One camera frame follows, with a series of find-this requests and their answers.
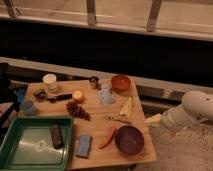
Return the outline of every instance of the red pepper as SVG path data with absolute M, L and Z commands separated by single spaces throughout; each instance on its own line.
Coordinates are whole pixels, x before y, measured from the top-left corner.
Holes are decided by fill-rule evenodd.
M 109 132 L 108 132 L 107 137 L 106 137 L 106 138 L 104 139 L 104 141 L 99 145 L 99 149 L 102 149 L 102 148 L 106 147 L 106 146 L 110 143 L 110 141 L 112 140 L 112 138 L 113 138 L 115 132 L 116 132 L 116 126 L 113 125 L 112 127 L 110 127 L 110 130 L 109 130 Z

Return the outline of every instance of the blue cup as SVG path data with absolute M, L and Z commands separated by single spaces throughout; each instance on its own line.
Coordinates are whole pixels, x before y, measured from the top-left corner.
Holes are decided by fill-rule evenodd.
M 20 109 L 24 111 L 27 116 L 34 116 L 36 114 L 36 108 L 31 100 L 23 101 L 20 105 Z

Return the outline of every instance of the white container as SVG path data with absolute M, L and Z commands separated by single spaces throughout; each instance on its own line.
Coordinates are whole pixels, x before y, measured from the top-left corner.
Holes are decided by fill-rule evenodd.
M 57 77 L 55 74 L 46 74 L 43 77 L 43 82 L 50 92 L 56 92 L 58 90 Z

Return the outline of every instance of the black background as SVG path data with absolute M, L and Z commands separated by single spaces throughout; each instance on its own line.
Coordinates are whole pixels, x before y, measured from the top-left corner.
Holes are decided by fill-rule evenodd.
M 213 42 L 0 20 L 0 56 L 213 86 Z

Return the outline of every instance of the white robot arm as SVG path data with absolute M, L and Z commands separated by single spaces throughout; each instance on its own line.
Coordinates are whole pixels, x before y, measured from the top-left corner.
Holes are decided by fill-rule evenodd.
M 213 120 L 213 95 L 201 91 L 189 91 L 182 97 L 181 104 L 158 115 L 159 122 L 171 131 Z

